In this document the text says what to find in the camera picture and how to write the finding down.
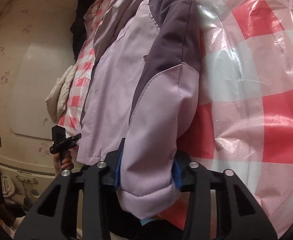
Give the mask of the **operator left hand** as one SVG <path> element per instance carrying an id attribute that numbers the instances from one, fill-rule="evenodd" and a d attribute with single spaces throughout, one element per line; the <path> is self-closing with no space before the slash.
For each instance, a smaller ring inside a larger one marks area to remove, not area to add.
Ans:
<path id="1" fill-rule="evenodd" d="M 63 160 L 60 160 L 60 154 L 56 153 L 53 155 L 53 165 L 55 169 L 55 177 L 59 175 L 62 170 L 72 170 L 74 168 L 74 163 L 72 161 L 72 154 L 67 151 L 64 155 Z"/>

